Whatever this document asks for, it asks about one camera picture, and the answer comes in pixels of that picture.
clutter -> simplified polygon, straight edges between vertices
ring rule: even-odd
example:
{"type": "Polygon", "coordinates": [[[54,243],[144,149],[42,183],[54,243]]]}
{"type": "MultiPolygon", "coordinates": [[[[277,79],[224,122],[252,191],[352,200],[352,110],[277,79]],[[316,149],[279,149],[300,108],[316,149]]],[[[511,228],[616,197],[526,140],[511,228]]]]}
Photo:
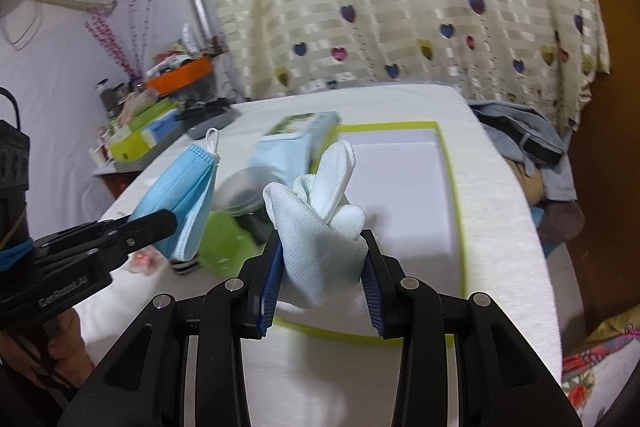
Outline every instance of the clutter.
{"type": "Polygon", "coordinates": [[[91,156],[91,159],[98,166],[98,168],[104,167],[109,161],[102,147],[89,149],[89,156],[91,156]]]}
{"type": "Polygon", "coordinates": [[[545,117],[525,105],[477,101],[468,104],[516,175],[548,257],[559,243],[576,237],[584,226],[566,153],[571,132],[562,140],[545,117]]]}
{"type": "Polygon", "coordinates": [[[182,44],[184,44],[184,47],[187,48],[192,57],[200,55],[200,45],[197,43],[197,38],[188,24],[182,27],[182,44]]]}
{"type": "Polygon", "coordinates": [[[139,160],[166,136],[179,129],[175,121],[176,114],[175,103],[167,98],[152,105],[112,134],[107,141],[111,156],[122,162],[139,160]]]}
{"type": "Polygon", "coordinates": [[[177,70],[178,68],[193,62],[191,55],[187,54],[171,54],[158,62],[153,68],[145,73],[145,81],[148,82],[152,78],[159,76],[160,74],[168,73],[169,71],[177,70]]]}
{"type": "Polygon", "coordinates": [[[184,108],[175,116],[182,129],[192,140],[202,139],[207,129],[225,128],[236,119],[237,113],[231,109],[226,98],[213,98],[208,102],[184,104],[184,108]]]}
{"type": "Polygon", "coordinates": [[[213,66],[207,57],[186,59],[172,71],[148,80],[147,88],[154,89],[161,96],[168,94],[174,100],[210,100],[216,94],[213,66]]]}
{"type": "Polygon", "coordinates": [[[344,195],[354,166],[353,148],[341,140],[322,154],[318,174],[297,177],[292,188],[265,187],[266,210],[284,252],[279,300],[317,308],[357,286],[367,243],[360,236],[364,211],[344,195]]]}
{"type": "Polygon", "coordinates": [[[118,117],[118,125],[123,127],[129,124],[131,120],[154,105],[157,100],[158,94],[152,89],[128,93],[125,98],[120,100],[122,111],[118,117]]]}
{"type": "Polygon", "coordinates": [[[95,84],[95,90],[100,97],[100,101],[102,102],[102,107],[109,115],[109,118],[116,118],[122,108],[118,105],[118,95],[113,89],[110,89],[107,86],[108,78],[102,79],[100,82],[95,84]]]}
{"type": "Polygon", "coordinates": [[[249,166],[268,167],[290,187],[296,177],[314,171],[339,121],[333,111],[288,116],[262,136],[249,166]]]}

white wall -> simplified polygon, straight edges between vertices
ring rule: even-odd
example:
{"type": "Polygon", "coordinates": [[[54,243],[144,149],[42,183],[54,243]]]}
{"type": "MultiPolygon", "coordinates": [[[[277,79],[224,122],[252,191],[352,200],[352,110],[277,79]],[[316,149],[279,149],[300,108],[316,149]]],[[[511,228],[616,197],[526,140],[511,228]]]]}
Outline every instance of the white wall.
{"type": "MultiPolygon", "coordinates": [[[[128,48],[126,4],[119,1],[108,20],[128,48]]],[[[140,32],[145,4],[139,0],[140,32]]],[[[33,4],[0,0],[0,8],[10,36],[17,38],[33,17],[33,4]]],[[[111,203],[102,182],[92,176],[95,165],[88,156],[98,127],[106,122],[94,85],[105,77],[113,84],[126,80],[84,28],[85,14],[48,5],[42,10],[42,27],[22,51],[0,39],[0,85],[18,100],[24,131],[31,137],[28,216],[33,237],[97,219],[111,203]]],[[[192,17],[188,0],[155,0],[148,46],[178,39],[182,24],[192,17]]],[[[0,99],[0,118],[13,123],[11,113],[0,99]]]]}

white cable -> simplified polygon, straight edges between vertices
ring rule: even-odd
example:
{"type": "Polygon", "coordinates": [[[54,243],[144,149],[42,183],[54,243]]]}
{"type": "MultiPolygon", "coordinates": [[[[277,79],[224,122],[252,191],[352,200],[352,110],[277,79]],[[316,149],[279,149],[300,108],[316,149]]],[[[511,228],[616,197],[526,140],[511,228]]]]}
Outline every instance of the white cable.
{"type": "Polygon", "coordinates": [[[215,127],[211,127],[207,131],[204,139],[207,143],[207,150],[209,151],[209,154],[212,155],[216,160],[220,160],[220,155],[218,154],[218,142],[220,141],[220,133],[218,132],[218,130],[215,127]]]}
{"type": "Polygon", "coordinates": [[[0,33],[2,33],[2,38],[7,42],[7,44],[9,44],[14,51],[21,51],[23,50],[25,47],[27,47],[27,45],[33,41],[34,37],[37,35],[40,27],[42,26],[42,21],[43,21],[44,17],[42,14],[42,5],[37,2],[34,1],[34,15],[33,15],[33,21],[31,21],[31,24],[29,24],[28,28],[24,31],[24,33],[16,40],[14,41],[10,36],[9,36],[9,32],[6,29],[6,25],[4,23],[4,18],[0,19],[0,33]],[[40,22],[38,23],[38,26],[36,27],[36,29],[34,30],[33,34],[31,35],[31,37],[23,44],[23,45],[19,45],[20,41],[29,33],[29,31],[33,28],[33,25],[36,23],[36,21],[38,20],[38,16],[40,19],[40,22]]]}

folded clothes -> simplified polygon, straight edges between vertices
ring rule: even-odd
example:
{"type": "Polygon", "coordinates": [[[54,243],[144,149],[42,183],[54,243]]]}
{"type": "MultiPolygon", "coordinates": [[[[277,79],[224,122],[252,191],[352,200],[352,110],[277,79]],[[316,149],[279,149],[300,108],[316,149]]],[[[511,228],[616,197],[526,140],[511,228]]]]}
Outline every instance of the folded clothes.
{"type": "Polygon", "coordinates": [[[547,200],[577,200],[566,155],[571,133],[561,139],[546,118],[525,105],[483,101],[468,104],[500,156],[523,164],[528,177],[535,175],[536,167],[540,168],[547,200]]]}
{"type": "Polygon", "coordinates": [[[557,165],[566,148],[554,126],[528,105],[467,100],[481,123],[505,133],[535,163],[557,165]]]}
{"type": "Polygon", "coordinates": [[[577,201],[550,201],[538,226],[543,245],[564,243],[576,237],[584,226],[584,214],[577,201]]]}

surgical mask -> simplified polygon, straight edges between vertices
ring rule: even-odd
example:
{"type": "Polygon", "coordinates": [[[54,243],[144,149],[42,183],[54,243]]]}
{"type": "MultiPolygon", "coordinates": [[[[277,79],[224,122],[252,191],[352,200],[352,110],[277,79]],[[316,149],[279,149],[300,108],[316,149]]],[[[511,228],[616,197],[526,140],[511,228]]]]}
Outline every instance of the surgical mask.
{"type": "Polygon", "coordinates": [[[175,214],[174,235],[155,244],[167,259],[191,260],[202,240],[220,161],[218,131],[209,129],[205,140],[207,150],[191,145],[149,188],[129,217],[137,219],[163,208],[175,214]]]}

